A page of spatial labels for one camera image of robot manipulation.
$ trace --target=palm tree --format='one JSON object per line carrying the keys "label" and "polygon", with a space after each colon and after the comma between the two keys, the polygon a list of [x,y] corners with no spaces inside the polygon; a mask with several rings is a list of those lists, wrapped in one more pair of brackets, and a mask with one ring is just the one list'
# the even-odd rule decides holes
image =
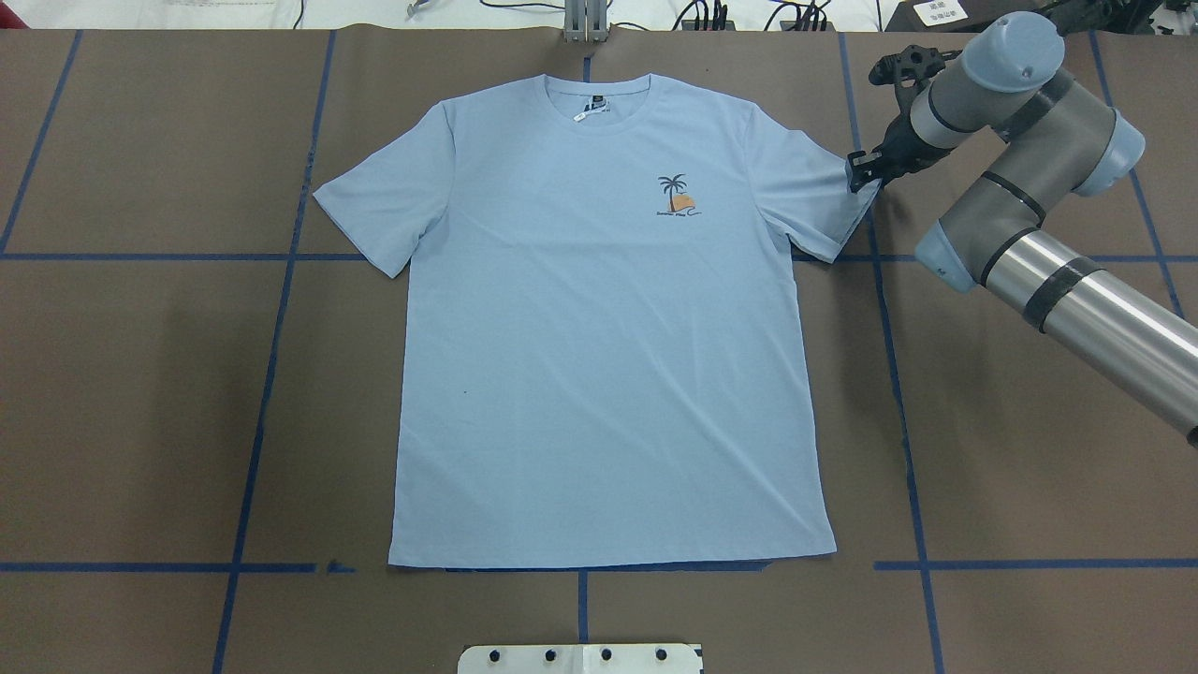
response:
{"label": "palm tree", "polygon": [[673,195],[674,195],[674,192],[682,192],[683,189],[686,188],[686,182],[683,181],[683,180],[678,180],[679,177],[682,177],[684,175],[686,175],[686,174],[679,172],[678,175],[676,175],[673,177],[668,177],[668,176],[665,176],[665,175],[659,175],[658,176],[658,180],[661,181],[661,186],[662,186],[661,193],[665,194],[667,199],[670,199],[670,212],[674,211],[674,208],[673,208]]}

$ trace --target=shirt sleeve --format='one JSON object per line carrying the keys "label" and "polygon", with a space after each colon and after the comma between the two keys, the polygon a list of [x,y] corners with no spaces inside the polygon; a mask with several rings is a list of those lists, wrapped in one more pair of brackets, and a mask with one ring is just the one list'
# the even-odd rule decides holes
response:
{"label": "shirt sleeve", "polygon": [[453,132],[437,103],[411,130],[313,195],[370,263],[394,278],[444,215],[453,176]]}
{"label": "shirt sleeve", "polygon": [[881,180],[848,190],[843,157],[754,105],[744,140],[757,210],[770,227],[827,262],[836,259],[873,201]]}

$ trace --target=brown table surface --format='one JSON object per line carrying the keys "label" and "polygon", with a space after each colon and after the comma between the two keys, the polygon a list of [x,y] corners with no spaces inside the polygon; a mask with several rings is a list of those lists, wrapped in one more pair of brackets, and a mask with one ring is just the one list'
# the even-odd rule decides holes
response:
{"label": "brown table surface", "polygon": [[[406,273],[355,254],[310,187],[440,99],[585,57],[846,153],[895,114],[878,56],[964,42],[559,40],[0,31],[0,670],[453,672],[470,644],[579,640],[702,644],[712,673],[1198,670],[1198,454],[910,256],[1000,148],[987,133],[888,187],[837,263],[794,263],[839,553],[388,569]],[[1198,42],[1067,48],[1148,152],[1047,226],[1196,316]]]}

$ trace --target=robotic arm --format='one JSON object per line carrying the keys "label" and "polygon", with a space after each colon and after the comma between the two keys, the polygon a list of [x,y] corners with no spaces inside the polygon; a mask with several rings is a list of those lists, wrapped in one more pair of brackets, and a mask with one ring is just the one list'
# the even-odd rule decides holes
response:
{"label": "robotic arm", "polygon": [[848,156],[849,188],[922,170],[992,127],[1006,150],[915,256],[958,291],[998,295],[1198,448],[1198,329],[1041,229],[1066,194],[1102,192],[1144,151],[1118,110],[1060,68],[1064,55],[1052,22],[1015,12],[960,53],[885,56],[870,80],[895,85],[900,114],[881,145]]}

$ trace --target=light blue t-shirt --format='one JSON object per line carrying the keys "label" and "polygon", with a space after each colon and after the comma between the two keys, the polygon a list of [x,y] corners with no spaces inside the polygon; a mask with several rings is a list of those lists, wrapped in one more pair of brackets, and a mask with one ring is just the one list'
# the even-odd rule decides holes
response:
{"label": "light blue t-shirt", "polygon": [[791,242],[877,189],[748,101],[540,75],[435,105],[315,196],[411,263],[389,561],[834,552]]}

